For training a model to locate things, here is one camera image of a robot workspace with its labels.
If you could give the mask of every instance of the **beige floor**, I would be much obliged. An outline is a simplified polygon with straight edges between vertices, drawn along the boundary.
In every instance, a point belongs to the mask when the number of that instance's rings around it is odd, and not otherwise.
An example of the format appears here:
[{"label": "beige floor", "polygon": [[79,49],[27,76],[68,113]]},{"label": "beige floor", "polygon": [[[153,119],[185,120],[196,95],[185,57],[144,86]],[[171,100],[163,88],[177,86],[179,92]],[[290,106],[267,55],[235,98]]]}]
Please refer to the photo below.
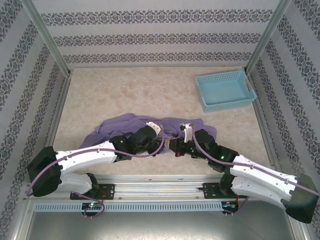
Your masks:
[{"label": "beige floor", "polygon": [[[156,118],[202,118],[217,129],[217,143],[269,166],[252,104],[204,113],[195,77],[240,70],[240,67],[134,67],[75,69],[54,141],[54,150],[77,149],[103,120],[125,113]],[[173,152],[101,164],[81,173],[113,175],[203,175],[215,173],[202,159]]]}]

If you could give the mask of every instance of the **metal floor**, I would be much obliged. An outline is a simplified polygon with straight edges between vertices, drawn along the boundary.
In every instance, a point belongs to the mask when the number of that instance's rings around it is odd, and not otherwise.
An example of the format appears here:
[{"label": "metal floor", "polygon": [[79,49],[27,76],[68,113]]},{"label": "metal floor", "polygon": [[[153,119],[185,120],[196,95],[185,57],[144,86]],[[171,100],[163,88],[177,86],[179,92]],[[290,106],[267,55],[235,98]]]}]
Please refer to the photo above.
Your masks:
[{"label": "metal floor", "polygon": [[235,217],[205,212],[35,212],[28,240],[292,240],[284,211],[250,201]]}]

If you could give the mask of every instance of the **enclosure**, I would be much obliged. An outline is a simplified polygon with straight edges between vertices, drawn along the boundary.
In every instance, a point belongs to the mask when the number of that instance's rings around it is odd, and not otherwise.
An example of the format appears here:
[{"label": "enclosure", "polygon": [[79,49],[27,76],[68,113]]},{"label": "enclosure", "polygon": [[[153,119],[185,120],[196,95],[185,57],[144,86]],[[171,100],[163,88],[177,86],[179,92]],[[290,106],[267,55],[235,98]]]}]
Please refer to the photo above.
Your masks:
[{"label": "enclosure", "polygon": [[[310,224],[254,199],[234,218],[197,206],[114,209],[90,222],[77,207],[50,210],[73,204],[70,194],[25,196],[26,167],[44,147],[78,149],[96,126],[126,113],[202,119],[220,145],[286,174],[306,173],[320,189],[319,0],[0,5],[1,239],[320,239],[319,208]],[[204,112],[196,77],[241,70],[257,99]],[[110,209],[209,204],[195,189],[221,178],[203,159],[173,152],[87,172],[116,184]]]}]

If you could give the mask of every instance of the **black end cap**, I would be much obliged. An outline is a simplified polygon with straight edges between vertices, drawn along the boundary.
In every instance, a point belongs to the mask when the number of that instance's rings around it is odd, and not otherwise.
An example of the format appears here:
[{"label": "black end cap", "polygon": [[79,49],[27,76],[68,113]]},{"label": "black end cap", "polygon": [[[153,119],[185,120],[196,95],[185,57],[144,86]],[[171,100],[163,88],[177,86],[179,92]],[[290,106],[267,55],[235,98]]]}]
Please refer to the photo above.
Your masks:
[{"label": "black end cap", "polygon": [[[30,181],[32,182],[46,166],[56,160],[56,153],[52,146],[42,149],[26,167]],[[53,193],[58,188],[60,176],[60,167],[58,164],[55,164],[38,179],[38,181],[32,187],[32,194],[35,197],[42,197]]]},{"label": "black end cap", "polygon": [[[298,178],[297,184],[302,185],[308,189],[318,192],[311,177],[301,174]],[[311,192],[295,187],[292,192],[290,201],[281,199],[282,204],[286,207],[285,212],[299,222],[309,224],[312,221],[316,205],[319,197]]]}]

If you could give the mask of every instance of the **striped wallpaper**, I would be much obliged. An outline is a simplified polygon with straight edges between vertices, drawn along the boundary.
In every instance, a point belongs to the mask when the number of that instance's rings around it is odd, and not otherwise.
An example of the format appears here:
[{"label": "striped wallpaper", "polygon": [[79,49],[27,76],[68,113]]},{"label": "striped wallpaper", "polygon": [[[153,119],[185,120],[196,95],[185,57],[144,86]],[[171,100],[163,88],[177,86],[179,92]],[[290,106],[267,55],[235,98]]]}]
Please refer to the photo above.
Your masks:
[{"label": "striped wallpaper", "polygon": [[279,0],[35,0],[68,66],[243,66]]},{"label": "striped wallpaper", "polygon": [[[251,73],[282,171],[320,190],[320,1],[294,0]],[[320,209],[308,225],[320,239]]]},{"label": "striped wallpaper", "polygon": [[26,166],[46,144],[65,76],[20,1],[2,0],[0,9],[0,240],[4,240],[15,225],[29,181]]}]

